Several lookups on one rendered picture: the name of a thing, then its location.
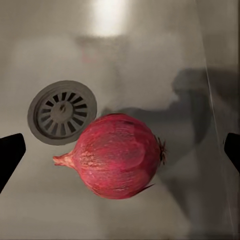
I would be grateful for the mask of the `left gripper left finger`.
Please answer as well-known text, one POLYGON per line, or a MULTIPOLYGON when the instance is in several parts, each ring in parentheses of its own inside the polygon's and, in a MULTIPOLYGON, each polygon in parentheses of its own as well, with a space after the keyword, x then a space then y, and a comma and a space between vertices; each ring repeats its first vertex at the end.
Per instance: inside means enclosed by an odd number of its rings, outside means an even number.
POLYGON ((21 133, 0 138, 0 193, 26 152, 21 133))

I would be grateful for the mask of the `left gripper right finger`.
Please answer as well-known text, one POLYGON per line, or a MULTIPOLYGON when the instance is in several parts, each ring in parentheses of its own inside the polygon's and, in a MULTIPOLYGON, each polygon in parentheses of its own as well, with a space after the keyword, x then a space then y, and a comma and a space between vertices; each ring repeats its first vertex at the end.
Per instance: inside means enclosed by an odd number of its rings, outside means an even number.
POLYGON ((224 151, 240 173, 240 135, 235 133, 228 133, 224 151))

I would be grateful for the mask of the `vidalia onion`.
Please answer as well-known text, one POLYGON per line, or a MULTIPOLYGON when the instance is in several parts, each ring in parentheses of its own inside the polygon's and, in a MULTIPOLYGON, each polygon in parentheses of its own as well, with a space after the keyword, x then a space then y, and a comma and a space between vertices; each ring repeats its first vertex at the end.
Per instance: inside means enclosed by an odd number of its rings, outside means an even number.
POLYGON ((73 150, 53 160, 75 169, 96 195, 127 199, 149 188, 157 167, 167 164, 165 143, 143 121, 111 113, 87 125, 73 150))

